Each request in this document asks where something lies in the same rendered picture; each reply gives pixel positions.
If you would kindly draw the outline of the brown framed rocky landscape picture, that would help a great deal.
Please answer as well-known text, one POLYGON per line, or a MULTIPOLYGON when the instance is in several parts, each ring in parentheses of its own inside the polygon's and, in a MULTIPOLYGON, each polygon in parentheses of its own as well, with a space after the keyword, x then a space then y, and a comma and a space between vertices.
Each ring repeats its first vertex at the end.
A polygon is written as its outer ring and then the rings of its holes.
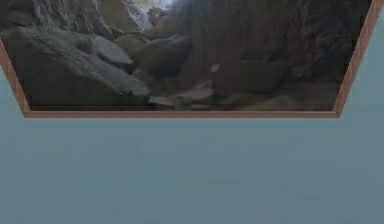
POLYGON ((0 0, 26 117, 337 117, 383 0, 0 0))

